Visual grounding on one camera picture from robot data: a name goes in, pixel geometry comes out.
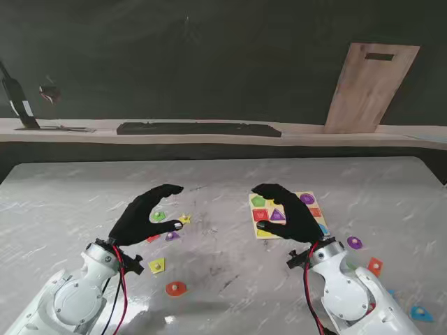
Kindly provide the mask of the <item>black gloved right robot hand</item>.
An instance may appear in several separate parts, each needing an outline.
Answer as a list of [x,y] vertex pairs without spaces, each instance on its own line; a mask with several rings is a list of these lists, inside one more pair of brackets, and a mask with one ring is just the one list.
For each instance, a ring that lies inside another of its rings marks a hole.
[[302,243],[314,244],[323,240],[324,235],[317,221],[295,193],[279,184],[259,184],[252,191],[266,200],[273,200],[275,204],[282,205],[286,217],[284,225],[259,221],[256,224],[258,229]]

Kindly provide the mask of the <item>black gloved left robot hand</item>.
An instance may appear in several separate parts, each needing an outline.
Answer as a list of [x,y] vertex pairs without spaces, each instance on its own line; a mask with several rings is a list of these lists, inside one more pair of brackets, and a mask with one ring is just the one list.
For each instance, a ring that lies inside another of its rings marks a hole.
[[183,189],[182,186],[163,184],[137,196],[111,229],[109,240],[116,246],[131,246],[155,235],[181,230],[183,224],[179,220],[153,223],[149,216],[162,199],[177,195]]

